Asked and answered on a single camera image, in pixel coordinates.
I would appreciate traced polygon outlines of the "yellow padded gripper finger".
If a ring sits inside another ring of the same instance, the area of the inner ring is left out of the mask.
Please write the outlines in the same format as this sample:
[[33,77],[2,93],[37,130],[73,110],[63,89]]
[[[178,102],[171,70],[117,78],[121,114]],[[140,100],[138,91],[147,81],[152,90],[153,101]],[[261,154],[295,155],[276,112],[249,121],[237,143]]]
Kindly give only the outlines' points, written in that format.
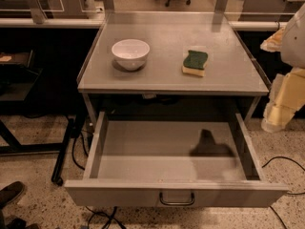
[[305,105],[305,70],[293,68],[278,74],[272,84],[261,128],[268,133],[283,130],[295,113]]
[[281,28],[273,35],[268,37],[261,43],[260,49],[266,52],[279,52],[282,46],[282,37],[284,31],[285,29]]

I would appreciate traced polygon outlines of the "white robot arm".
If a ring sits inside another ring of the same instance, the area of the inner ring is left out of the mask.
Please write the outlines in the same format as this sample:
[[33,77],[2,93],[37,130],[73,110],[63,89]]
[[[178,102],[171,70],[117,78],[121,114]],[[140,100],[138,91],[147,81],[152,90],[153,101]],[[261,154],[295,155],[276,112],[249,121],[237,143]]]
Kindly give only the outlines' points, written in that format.
[[292,67],[289,73],[276,75],[264,110],[261,128],[274,133],[283,130],[305,105],[305,5],[260,48],[280,52],[281,60]]

